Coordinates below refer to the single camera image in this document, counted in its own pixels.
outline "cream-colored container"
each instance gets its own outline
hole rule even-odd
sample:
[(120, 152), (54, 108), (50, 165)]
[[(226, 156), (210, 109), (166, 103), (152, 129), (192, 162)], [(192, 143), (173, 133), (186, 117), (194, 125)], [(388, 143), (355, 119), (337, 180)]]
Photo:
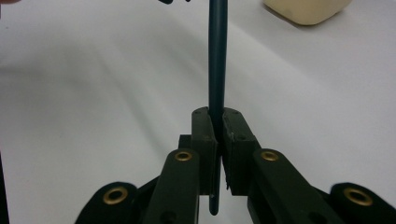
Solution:
[(352, 0), (263, 0), (283, 17), (301, 25), (315, 25), (329, 19)]

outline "white tablecloth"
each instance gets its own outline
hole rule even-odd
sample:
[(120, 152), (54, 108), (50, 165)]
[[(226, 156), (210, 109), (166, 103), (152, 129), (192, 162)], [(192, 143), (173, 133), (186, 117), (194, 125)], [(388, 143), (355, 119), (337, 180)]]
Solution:
[[(208, 1), (2, 6), (0, 150), (11, 223), (73, 223), (103, 185), (157, 176), (207, 105)], [(309, 183), (396, 205), (396, 2), (355, 0), (313, 27), (229, 2), (227, 107)], [(200, 223), (252, 223), (222, 182)]]

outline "black mechanical arm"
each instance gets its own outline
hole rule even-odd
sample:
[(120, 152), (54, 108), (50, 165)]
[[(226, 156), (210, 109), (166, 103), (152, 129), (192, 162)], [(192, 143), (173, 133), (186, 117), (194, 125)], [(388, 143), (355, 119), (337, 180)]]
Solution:
[(329, 194), (312, 187), (282, 153), (260, 146), (239, 111), (224, 107), (227, 0), (209, 7), (209, 107), (192, 112), (191, 134), (180, 136), (158, 177), (139, 189), (102, 187), (76, 223), (198, 223), (200, 195), (209, 196), (212, 215), (219, 211), (221, 158), (227, 187), (247, 196), (255, 224), (396, 223), (396, 210), (362, 186), (337, 184)]

